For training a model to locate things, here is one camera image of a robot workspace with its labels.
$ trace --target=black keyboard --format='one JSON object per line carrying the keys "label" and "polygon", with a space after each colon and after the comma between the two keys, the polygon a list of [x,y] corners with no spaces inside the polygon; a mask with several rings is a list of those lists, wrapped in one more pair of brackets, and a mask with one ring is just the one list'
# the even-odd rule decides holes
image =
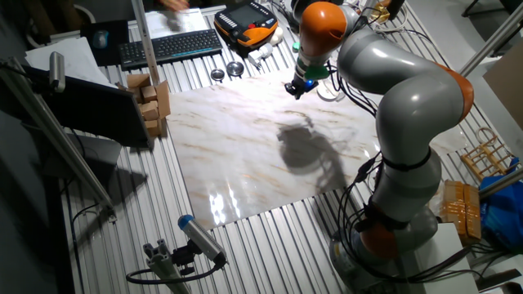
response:
{"label": "black keyboard", "polygon": [[[152,39],[156,63],[162,64],[190,58],[209,56],[221,52],[220,40],[214,29],[190,33],[179,33]],[[144,47],[141,42],[118,45],[123,69],[147,66]]]}

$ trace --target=metal pole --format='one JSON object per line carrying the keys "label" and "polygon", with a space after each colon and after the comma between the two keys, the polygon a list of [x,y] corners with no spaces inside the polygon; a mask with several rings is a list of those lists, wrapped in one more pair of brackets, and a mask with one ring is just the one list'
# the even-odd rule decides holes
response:
{"label": "metal pole", "polygon": [[160,84],[160,77],[158,75],[158,67],[156,65],[156,57],[154,57],[153,43],[150,41],[149,27],[145,18],[144,5],[141,0],[131,0],[134,16],[138,23],[138,29],[141,35],[141,44],[144,47],[145,58],[149,66],[150,78],[154,86]]}
{"label": "metal pole", "polygon": [[499,190],[507,188],[509,185],[523,179],[523,167],[516,169],[513,173],[508,174],[487,187],[480,190],[480,199],[489,197]]}
{"label": "metal pole", "polygon": [[523,20],[523,3],[508,17],[499,29],[459,71],[463,77],[469,75],[476,66]]}
{"label": "metal pole", "polygon": [[[10,59],[7,64],[13,69],[24,72],[16,59]],[[71,166],[74,174],[94,193],[101,205],[113,208],[111,198],[100,184],[91,168],[83,160],[82,155],[74,147],[73,142],[65,135],[60,123],[40,95],[34,94],[26,77],[8,69],[0,70],[0,78],[24,106],[31,118],[42,129],[56,150]]]}

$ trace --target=computer monitor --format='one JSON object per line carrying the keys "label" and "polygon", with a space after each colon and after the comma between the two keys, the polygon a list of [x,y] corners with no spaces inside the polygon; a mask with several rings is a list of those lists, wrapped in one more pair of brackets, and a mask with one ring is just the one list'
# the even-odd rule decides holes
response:
{"label": "computer monitor", "polygon": [[[49,83],[49,72],[23,68],[31,77]],[[130,92],[65,77],[63,92],[42,97],[64,127],[108,137],[123,146],[152,147],[144,119]]]}

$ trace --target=white marble surface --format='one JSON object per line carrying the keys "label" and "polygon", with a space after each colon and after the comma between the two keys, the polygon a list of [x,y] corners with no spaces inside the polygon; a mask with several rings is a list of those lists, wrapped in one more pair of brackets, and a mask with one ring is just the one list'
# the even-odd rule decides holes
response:
{"label": "white marble surface", "polygon": [[[177,93],[167,116],[194,216],[211,229],[351,182],[379,151],[373,117],[348,99],[296,101],[292,70]],[[457,128],[431,146],[466,146]]]}

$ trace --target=monitor screen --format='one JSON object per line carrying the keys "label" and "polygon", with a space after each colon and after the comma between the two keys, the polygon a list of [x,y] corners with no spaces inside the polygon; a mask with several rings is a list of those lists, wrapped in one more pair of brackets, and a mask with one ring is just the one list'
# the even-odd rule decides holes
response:
{"label": "monitor screen", "polygon": [[[31,76],[41,77],[42,82],[49,82],[47,71],[29,66],[24,66],[24,70]],[[104,136],[123,146],[149,148],[152,145],[130,92],[65,77],[64,91],[45,95],[43,99],[63,127]]]}
{"label": "monitor screen", "polygon": [[231,11],[229,15],[233,21],[235,21],[236,23],[238,23],[238,25],[241,25],[243,27],[247,27],[248,25],[254,22],[264,19],[263,14],[259,13],[258,11],[255,11],[249,5],[242,6],[235,11]]}

